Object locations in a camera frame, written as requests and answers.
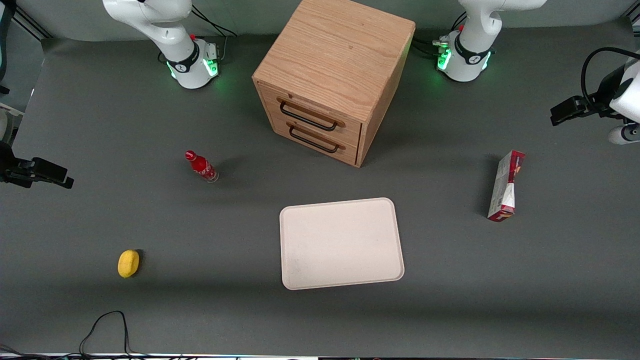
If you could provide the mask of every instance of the green led light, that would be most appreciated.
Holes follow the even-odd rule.
[[[440,54],[438,68],[440,68],[440,70],[446,69],[449,64],[449,59],[451,59],[451,50],[447,49],[444,53]]]
[[[175,74],[173,73],[173,69],[171,68],[171,65],[169,65],[169,62],[166,63],[166,66],[169,68],[169,70],[171,71],[171,77],[175,79]]]
[[[218,62],[216,60],[202,59],[202,63],[207,68],[211,77],[218,75]]]
[[[491,57],[491,51],[486,55],[486,59],[484,59],[484,65],[482,65],[482,69],[486,69],[486,65],[489,62],[489,58]]]

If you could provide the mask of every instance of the drawer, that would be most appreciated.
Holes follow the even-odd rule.
[[[263,84],[260,84],[260,92],[272,125],[278,120],[290,122],[296,128],[308,129],[338,143],[358,147],[361,128],[359,122],[322,114],[320,110],[313,110],[310,106],[302,105],[301,101],[291,99],[289,94]]]
[[[300,143],[310,149],[317,150],[336,160],[340,160],[349,165],[354,165],[358,147],[350,143],[340,143],[327,138],[324,134],[298,126],[293,121],[276,120],[273,123],[273,130],[278,135]]]

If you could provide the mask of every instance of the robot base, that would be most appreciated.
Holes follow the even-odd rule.
[[[444,53],[438,57],[436,68],[447,74],[451,79],[466,83],[467,81],[472,81],[477,78],[480,72],[486,68],[491,53],[488,53],[484,59],[478,56],[478,62],[473,65],[467,64],[467,61],[456,50],[456,47],[452,46],[459,33],[460,32],[456,30],[440,37],[441,42],[449,45],[445,48]]]
[[[219,72],[216,44],[210,44],[202,39],[196,39],[194,43],[200,48],[200,56],[188,72],[174,71],[167,63],[171,70],[171,76],[187,89],[205,86],[211,79],[218,76]]]
[[[616,126],[609,132],[609,142],[616,145],[626,145],[628,143],[640,142],[639,124],[631,123]]]

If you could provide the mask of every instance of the yellow sponge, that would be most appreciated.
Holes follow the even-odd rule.
[[[120,255],[118,260],[118,274],[125,279],[138,271],[140,255],[135,250],[127,250]]]

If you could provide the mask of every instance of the wall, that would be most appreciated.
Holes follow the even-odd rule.
[[[15,22],[6,36],[6,74],[2,85],[11,91],[0,96],[0,102],[24,111],[36,85],[44,54],[40,41]]]
[[[444,29],[463,11],[455,0],[357,0],[414,20],[418,28]],[[592,25],[619,17],[634,0],[548,0],[538,10],[504,13],[505,27]],[[300,0],[193,0],[212,21],[238,33],[279,33]],[[103,41],[143,38],[109,17],[100,0],[18,0],[18,4],[57,37]],[[189,16],[189,32],[211,35],[206,23]]]

